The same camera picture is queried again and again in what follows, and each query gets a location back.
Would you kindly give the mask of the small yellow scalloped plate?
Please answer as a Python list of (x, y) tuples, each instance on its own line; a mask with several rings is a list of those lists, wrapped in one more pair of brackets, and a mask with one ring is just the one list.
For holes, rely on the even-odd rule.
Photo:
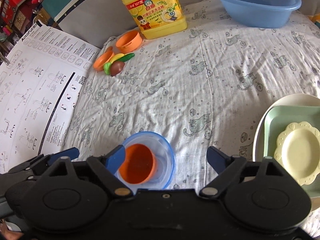
[(306, 121), (288, 124), (273, 157), (300, 186), (312, 184), (319, 174), (319, 130)]

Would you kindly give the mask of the square green plate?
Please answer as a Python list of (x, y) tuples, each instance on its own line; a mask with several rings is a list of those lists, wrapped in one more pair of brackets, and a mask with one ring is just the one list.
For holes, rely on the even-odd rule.
[(273, 107), (264, 122), (264, 156), (276, 159), (311, 198), (319, 197), (319, 107)]

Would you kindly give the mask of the white instruction sheet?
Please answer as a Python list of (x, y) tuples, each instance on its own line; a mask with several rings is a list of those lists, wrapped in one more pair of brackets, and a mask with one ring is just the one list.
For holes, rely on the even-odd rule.
[(1, 64), (1, 173), (62, 151), (76, 102), (100, 49), (36, 22)]

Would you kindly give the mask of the small dark orange bowl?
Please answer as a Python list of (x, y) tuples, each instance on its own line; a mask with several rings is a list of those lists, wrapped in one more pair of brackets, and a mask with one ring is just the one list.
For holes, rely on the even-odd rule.
[(133, 144), (125, 149), (125, 160), (118, 171), (125, 182), (136, 185), (150, 181), (156, 168), (152, 150), (143, 144)]

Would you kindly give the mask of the white cat print cloth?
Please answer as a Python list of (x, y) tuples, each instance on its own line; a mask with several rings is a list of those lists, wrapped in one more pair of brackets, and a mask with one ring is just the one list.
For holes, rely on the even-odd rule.
[(80, 160), (156, 132), (175, 154), (169, 188), (199, 190), (216, 177), (209, 146), (251, 159), (274, 102), (297, 93), (319, 99), (319, 28), (302, 13), (278, 29), (240, 25), (220, 0), (184, 13), (186, 30), (145, 41), (117, 76), (89, 72), (65, 139)]

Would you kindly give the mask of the orange toy pot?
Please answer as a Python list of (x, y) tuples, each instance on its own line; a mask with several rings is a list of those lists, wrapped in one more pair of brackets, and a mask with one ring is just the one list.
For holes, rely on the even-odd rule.
[(131, 30), (118, 38), (116, 47), (121, 53), (127, 54), (136, 50), (142, 42), (143, 38), (141, 37), (140, 32)]

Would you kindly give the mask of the orange toy pan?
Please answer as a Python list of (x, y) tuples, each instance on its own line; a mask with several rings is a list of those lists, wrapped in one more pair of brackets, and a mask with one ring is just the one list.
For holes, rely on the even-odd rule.
[(108, 63), (112, 57), (114, 57), (113, 47), (109, 46), (106, 51), (93, 63), (93, 68), (98, 72), (103, 71), (104, 64)]

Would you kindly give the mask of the yellow toy banana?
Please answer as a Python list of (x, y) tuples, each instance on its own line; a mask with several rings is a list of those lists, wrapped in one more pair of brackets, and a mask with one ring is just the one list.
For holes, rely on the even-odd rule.
[(117, 61), (118, 59), (122, 58), (124, 56), (123, 53), (118, 53), (116, 55), (114, 55), (110, 60), (109, 63), (114, 63), (115, 61)]

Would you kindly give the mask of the green toy cucumber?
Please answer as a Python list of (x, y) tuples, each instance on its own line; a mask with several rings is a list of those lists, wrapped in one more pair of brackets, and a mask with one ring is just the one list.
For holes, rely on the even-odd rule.
[(121, 58), (117, 59), (117, 61), (126, 62), (126, 61), (129, 61), (130, 59), (132, 59), (134, 56), (135, 56), (134, 53), (128, 53), (128, 54), (122, 56)]

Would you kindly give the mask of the green toy lettuce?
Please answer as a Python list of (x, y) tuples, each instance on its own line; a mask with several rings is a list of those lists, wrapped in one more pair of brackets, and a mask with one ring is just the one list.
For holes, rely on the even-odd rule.
[(103, 65), (104, 73), (106, 75), (111, 75), (111, 65), (112, 65), (112, 63), (110, 63), (110, 62), (107, 62)]

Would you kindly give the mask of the yellow dish soap bottle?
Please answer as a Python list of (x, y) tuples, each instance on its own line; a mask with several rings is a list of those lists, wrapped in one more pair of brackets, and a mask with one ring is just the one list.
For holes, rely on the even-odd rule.
[(136, 25), (148, 40), (187, 29), (178, 0), (122, 0)]

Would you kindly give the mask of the round white plate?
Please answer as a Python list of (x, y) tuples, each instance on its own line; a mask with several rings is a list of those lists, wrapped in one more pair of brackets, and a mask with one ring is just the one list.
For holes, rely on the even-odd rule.
[(319, 98), (309, 94), (290, 94), (272, 104), (263, 114), (253, 141), (253, 161), (273, 156), (278, 135), (292, 122), (310, 123), (319, 129)]

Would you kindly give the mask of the large blue plastic basin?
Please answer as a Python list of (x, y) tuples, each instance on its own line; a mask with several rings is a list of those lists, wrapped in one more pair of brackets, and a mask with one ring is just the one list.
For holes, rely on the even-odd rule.
[(245, 26), (281, 28), (302, 0), (220, 0), (231, 18)]

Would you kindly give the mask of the brown toy kiwi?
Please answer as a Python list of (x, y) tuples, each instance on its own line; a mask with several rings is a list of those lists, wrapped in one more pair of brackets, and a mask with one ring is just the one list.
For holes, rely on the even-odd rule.
[(122, 61), (114, 61), (110, 66), (110, 75), (116, 76), (123, 70), (125, 63)]

